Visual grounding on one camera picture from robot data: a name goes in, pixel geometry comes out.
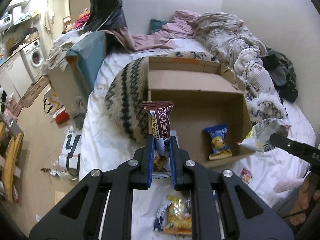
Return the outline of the black hanging bag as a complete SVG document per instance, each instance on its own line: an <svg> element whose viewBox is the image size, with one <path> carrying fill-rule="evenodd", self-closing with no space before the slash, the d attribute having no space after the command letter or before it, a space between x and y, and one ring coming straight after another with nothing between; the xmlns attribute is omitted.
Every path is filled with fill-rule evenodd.
<svg viewBox="0 0 320 240"><path fill-rule="evenodd" d="M126 26L122 0L90 0L90 16L84 31L113 30Z"/></svg>

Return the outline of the white black bag on floor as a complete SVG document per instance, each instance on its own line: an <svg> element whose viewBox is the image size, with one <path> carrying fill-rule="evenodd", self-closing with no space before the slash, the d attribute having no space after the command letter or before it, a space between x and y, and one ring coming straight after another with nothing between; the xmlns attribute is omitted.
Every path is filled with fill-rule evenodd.
<svg viewBox="0 0 320 240"><path fill-rule="evenodd" d="M80 171L81 135L81 131L70 127L58 158L59 166L74 177L77 177Z"/></svg>

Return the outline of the crumpled white duvet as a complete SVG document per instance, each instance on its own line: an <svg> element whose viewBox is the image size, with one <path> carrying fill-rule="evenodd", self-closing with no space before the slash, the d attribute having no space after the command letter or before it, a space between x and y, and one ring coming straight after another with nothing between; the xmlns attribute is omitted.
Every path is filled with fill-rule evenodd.
<svg viewBox="0 0 320 240"><path fill-rule="evenodd" d="M195 38L242 81L263 93L274 92L274 84L262 62L268 55L267 49L238 16L224 12L201 15Z"/></svg>

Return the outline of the brown chocolate bar wrapper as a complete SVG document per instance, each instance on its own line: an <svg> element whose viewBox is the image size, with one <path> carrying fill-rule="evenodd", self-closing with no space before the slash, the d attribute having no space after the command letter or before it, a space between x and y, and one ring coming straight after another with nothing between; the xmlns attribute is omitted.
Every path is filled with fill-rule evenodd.
<svg viewBox="0 0 320 240"><path fill-rule="evenodd" d="M149 130L155 139L153 150L153 179L171 176L169 163L170 113L172 101L144 101L142 108L149 115Z"/></svg>

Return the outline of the fuzzy patterned blanket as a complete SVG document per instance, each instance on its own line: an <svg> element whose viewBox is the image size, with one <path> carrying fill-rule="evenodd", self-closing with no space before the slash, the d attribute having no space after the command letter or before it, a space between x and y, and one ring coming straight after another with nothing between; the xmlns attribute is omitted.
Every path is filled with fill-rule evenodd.
<svg viewBox="0 0 320 240"><path fill-rule="evenodd" d="M142 109L148 98L148 64L147 56L128 63L116 75L104 99L111 122L139 144L148 135L148 117ZM260 59L242 69L235 67L235 73L246 85L244 96L253 125L268 118L286 119L286 109Z"/></svg>

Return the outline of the blue white snack bag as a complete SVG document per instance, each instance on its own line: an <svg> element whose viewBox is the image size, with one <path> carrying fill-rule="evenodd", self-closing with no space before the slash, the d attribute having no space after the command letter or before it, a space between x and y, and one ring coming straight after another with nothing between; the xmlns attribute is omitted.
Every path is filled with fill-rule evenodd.
<svg viewBox="0 0 320 240"><path fill-rule="evenodd" d="M153 225L153 230L154 231L163 231L163 223L164 223L164 216L165 213L168 209L168 207L172 204L172 201L165 199L159 206L157 213L156 213L156 218L155 222Z"/></svg>

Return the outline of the wooden chair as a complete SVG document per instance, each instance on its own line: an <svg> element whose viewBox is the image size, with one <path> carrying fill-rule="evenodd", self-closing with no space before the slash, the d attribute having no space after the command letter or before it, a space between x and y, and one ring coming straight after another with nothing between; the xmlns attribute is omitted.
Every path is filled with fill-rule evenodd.
<svg viewBox="0 0 320 240"><path fill-rule="evenodd" d="M18 201L14 177L20 178L21 176L21 170L16 166L16 163L22 141L23 133L12 133L8 126L1 121L1 193L11 203Z"/></svg>

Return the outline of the red box on floor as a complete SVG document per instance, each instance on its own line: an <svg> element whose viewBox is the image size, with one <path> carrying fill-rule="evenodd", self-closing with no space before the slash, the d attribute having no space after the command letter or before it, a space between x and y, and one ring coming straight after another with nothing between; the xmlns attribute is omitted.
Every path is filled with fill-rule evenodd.
<svg viewBox="0 0 320 240"><path fill-rule="evenodd" d="M69 115L66 112L65 107L62 107L56 113L53 114L52 118L54 119L57 125L60 125L69 120Z"/></svg>

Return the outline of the small red food sachet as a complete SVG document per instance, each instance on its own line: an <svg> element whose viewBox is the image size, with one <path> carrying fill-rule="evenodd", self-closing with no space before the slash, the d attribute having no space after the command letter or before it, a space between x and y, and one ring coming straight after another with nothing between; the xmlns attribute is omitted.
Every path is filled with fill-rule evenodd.
<svg viewBox="0 0 320 240"><path fill-rule="evenodd" d="M253 174L248 169L246 169L246 168L242 169L242 172L240 174L240 178L246 185L249 184L252 177L253 177Z"/></svg>

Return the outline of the pink cloth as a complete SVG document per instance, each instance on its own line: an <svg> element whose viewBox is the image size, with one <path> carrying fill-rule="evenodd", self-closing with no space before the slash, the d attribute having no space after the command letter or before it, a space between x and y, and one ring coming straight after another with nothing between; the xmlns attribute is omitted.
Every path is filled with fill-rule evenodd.
<svg viewBox="0 0 320 240"><path fill-rule="evenodd" d="M177 48L175 40L194 38L198 19L201 15L189 10L176 11L171 20L152 34L132 35L126 27L108 31L128 51L167 50Z"/></svg>

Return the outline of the red white popcorn bag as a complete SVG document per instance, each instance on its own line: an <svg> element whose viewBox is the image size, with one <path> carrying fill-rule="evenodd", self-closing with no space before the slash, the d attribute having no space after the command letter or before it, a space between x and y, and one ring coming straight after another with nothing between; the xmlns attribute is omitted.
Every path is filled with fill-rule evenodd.
<svg viewBox="0 0 320 240"><path fill-rule="evenodd" d="M238 142L238 145L255 152L267 152L276 148L270 141L271 135L276 133L286 138L290 128L291 125L284 120L264 119L255 124L245 139Z"/></svg>

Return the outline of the bare foot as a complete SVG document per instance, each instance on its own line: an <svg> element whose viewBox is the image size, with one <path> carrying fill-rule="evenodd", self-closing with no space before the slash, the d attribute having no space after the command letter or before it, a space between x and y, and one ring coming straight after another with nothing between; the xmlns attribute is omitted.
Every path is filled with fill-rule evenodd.
<svg viewBox="0 0 320 240"><path fill-rule="evenodd" d="M313 179L313 175L311 172L304 179L304 182L299 190L298 198L294 202L293 208L290 211L290 214L292 216L289 218L289 221L293 226L298 226L304 223L306 220L305 213L300 213L294 216L293 214L303 211L309 207L310 199L308 198L308 195L309 195L309 189L310 189L310 179Z"/></svg>

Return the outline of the brown cardboard box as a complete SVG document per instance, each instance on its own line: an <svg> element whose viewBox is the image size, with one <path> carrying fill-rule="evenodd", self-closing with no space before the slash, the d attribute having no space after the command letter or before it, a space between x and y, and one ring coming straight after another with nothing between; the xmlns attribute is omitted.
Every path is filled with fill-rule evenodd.
<svg viewBox="0 0 320 240"><path fill-rule="evenodd" d="M245 101L246 85L224 65L180 57L149 58L148 100L172 101L170 128L180 148L205 167L223 166L252 155L242 142L252 128ZM209 160L212 152L206 127L226 124L232 156Z"/></svg>

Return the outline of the teal lined cardboard box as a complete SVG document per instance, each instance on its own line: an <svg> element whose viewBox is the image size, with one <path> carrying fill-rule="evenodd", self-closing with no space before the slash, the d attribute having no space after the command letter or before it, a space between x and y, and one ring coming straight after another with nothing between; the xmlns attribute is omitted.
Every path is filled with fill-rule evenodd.
<svg viewBox="0 0 320 240"><path fill-rule="evenodd" d="M55 40L42 73L71 118L86 113L106 51L103 31L70 31Z"/></svg>

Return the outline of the white washing machine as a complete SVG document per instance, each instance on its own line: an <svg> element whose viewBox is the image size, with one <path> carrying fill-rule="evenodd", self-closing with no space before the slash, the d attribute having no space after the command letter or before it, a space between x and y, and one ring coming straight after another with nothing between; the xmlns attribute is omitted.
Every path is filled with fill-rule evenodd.
<svg viewBox="0 0 320 240"><path fill-rule="evenodd" d="M32 83L36 84L41 78L41 67L45 62L40 39L37 38L25 45L20 50L20 54Z"/></svg>

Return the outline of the yellow snack packet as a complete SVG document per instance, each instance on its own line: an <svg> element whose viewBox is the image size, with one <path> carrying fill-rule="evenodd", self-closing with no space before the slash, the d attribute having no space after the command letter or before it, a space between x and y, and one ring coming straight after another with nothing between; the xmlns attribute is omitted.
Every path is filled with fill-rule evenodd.
<svg viewBox="0 0 320 240"><path fill-rule="evenodd" d="M170 202L168 207L167 224L163 228L164 233L175 235L191 235L192 214L190 196L167 196Z"/></svg>

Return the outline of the dark clothing pile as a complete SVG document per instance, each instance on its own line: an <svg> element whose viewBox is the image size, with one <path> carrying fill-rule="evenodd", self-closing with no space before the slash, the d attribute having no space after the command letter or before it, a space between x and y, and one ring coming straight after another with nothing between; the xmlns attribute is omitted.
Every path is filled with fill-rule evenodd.
<svg viewBox="0 0 320 240"><path fill-rule="evenodd" d="M267 56L262 58L281 101L294 103L298 98L297 78L292 62L282 53L267 47Z"/></svg>

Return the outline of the blue bear snack bag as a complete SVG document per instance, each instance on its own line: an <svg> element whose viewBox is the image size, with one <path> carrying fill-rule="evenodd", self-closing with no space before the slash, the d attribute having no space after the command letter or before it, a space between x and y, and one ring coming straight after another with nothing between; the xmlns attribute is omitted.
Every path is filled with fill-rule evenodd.
<svg viewBox="0 0 320 240"><path fill-rule="evenodd" d="M210 135L212 153L209 155L209 160L225 159L232 156L231 149L226 144L226 134L228 126L226 124L206 127L204 132Z"/></svg>

